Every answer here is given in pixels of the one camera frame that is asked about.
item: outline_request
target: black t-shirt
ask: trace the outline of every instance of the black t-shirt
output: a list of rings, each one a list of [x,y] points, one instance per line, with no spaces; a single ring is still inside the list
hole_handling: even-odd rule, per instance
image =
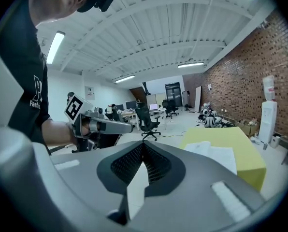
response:
[[[32,142],[45,145],[41,125],[50,117],[46,61],[30,18],[29,0],[18,0],[15,5],[0,28],[0,56],[24,90],[9,127],[23,132]]]

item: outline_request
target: white ceiling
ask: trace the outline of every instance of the white ceiling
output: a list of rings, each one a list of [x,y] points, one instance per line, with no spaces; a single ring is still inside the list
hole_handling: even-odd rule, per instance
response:
[[[38,26],[48,54],[55,33],[66,33],[49,69],[109,82],[135,75],[142,81],[204,72],[230,52],[273,10],[268,0],[114,0],[108,11],[92,9]],[[178,69],[179,63],[207,66]]]

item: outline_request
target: floor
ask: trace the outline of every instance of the floor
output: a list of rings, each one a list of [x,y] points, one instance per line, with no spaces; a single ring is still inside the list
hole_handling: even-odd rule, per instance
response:
[[[195,127],[197,124],[200,124],[197,122],[197,113],[185,112],[182,111],[182,109],[180,109],[178,112],[178,116],[173,116],[172,119],[167,118],[166,128],[163,119],[159,119],[161,124],[158,126],[158,131],[161,132],[161,136],[156,134],[159,143],[178,147],[184,132],[187,131],[188,128]],[[124,134],[120,138],[118,144],[141,140],[143,138],[141,133],[142,131],[137,131],[135,127],[132,133]],[[259,151],[266,163],[267,172],[260,193],[266,200],[268,200],[288,186],[288,164],[281,165],[287,150],[280,145],[277,148],[272,148],[270,145],[268,145],[266,150],[263,150],[263,144],[254,144],[254,146]],[[68,154],[71,153],[72,149],[74,148],[64,148],[55,152],[54,154]],[[144,189],[147,186],[147,171],[144,164],[142,164],[127,188],[131,218],[136,215],[141,206],[144,204]]]

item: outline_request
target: ceiling beam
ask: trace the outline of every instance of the ceiling beam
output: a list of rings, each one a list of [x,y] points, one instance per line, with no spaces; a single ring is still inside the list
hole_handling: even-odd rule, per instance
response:
[[[116,62],[113,62],[107,66],[104,66],[102,69],[99,71],[96,71],[97,76],[103,74],[107,70],[110,70],[111,68],[114,68],[119,65],[123,65],[125,63],[135,61],[139,58],[142,57],[147,57],[150,55],[156,55],[160,52],[166,52],[166,51],[172,51],[172,50],[178,50],[178,49],[187,49],[187,48],[192,48],[194,46],[194,42],[179,42],[179,43],[173,43],[173,44],[166,44],[166,45],[161,45],[157,46],[154,48],[150,48],[148,50],[144,50],[142,52],[138,52],[132,55],[129,55],[125,58],[122,58]],[[224,48],[226,47],[226,44],[224,42],[217,42],[217,41],[199,41],[198,43],[199,47],[214,47],[214,48]]]
[[[133,15],[135,13],[155,8],[158,6],[163,5],[170,5],[170,4],[181,4],[181,3],[195,3],[195,4],[205,4],[209,5],[210,0],[145,0],[139,3],[135,3],[131,6],[129,6],[126,9],[122,9],[119,12],[113,14],[112,16],[108,17],[107,19],[104,19],[102,22],[100,22],[97,26],[95,26],[92,30],[90,30],[84,38],[82,38],[73,48],[73,50],[67,55],[65,61],[61,65],[60,71],[63,71],[64,68],[68,65],[72,57],[76,54],[76,50],[81,49],[84,47],[88,42],[90,42],[94,37],[96,37],[98,34],[103,32],[105,29],[109,28],[114,23],[122,20],[123,18],[126,18],[127,16]],[[235,13],[238,13],[239,15],[246,16],[247,18],[252,18],[253,16],[248,12],[248,10],[243,9],[235,4],[232,4],[230,2],[222,1],[222,0],[213,0],[211,2],[211,5],[213,7],[221,7],[230,11],[233,11]]]
[[[193,46],[193,48],[192,48],[192,50],[191,50],[191,52],[190,52],[190,54],[189,54],[189,57],[191,57],[191,56],[193,55],[195,49],[196,49],[197,46],[198,46],[198,43],[199,43],[199,40],[200,40],[200,38],[201,38],[201,36],[202,36],[202,31],[203,31],[203,28],[204,28],[204,26],[205,26],[207,17],[208,17],[208,15],[209,15],[210,11],[211,11],[211,7],[213,6],[213,1],[214,1],[214,0],[210,0],[210,3],[208,4],[208,7],[207,7],[207,10],[206,10],[206,13],[205,13],[205,17],[204,17],[204,19],[203,19],[203,21],[202,21],[202,25],[201,25],[200,30],[199,30],[199,33],[198,33],[198,37],[197,37],[196,43],[194,44],[194,46]]]
[[[225,55],[232,51],[239,43],[241,43],[253,30],[257,28],[275,9],[276,4],[272,0],[264,0],[265,2],[255,14],[255,16],[247,23],[247,25],[234,37],[234,39],[215,56],[207,65],[207,70],[221,60]]]
[[[205,66],[194,66],[194,67],[186,67],[186,68],[178,68],[176,63],[172,63],[169,65],[161,66],[159,68],[150,69],[147,71],[142,71],[135,73],[135,78],[131,79],[130,81],[122,82],[117,85],[124,86],[125,84],[128,85],[128,82],[146,82],[151,80],[156,80],[159,78],[165,78],[169,76],[175,75],[185,75],[185,74],[192,74],[192,73],[202,73],[205,70]]]

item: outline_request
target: fluorescent light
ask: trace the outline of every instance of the fluorescent light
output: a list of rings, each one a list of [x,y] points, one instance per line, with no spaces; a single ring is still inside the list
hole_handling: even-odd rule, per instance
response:
[[[116,82],[116,83],[120,83],[120,82],[129,80],[129,79],[134,78],[134,77],[135,77],[134,75],[131,75],[131,76],[125,77],[125,78],[123,78],[123,79],[117,80],[117,81],[115,81],[115,82]]]
[[[49,49],[49,52],[48,52],[48,56],[47,56],[47,60],[46,60],[47,64],[53,63],[56,52],[57,52],[63,38],[65,37],[65,35],[66,34],[64,32],[57,31],[57,33],[53,39],[53,42],[51,44],[51,48]]]
[[[183,67],[191,67],[191,66],[197,66],[197,65],[203,65],[203,62],[199,62],[199,63],[193,63],[193,64],[181,64],[178,67],[179,68],[183,68]]]

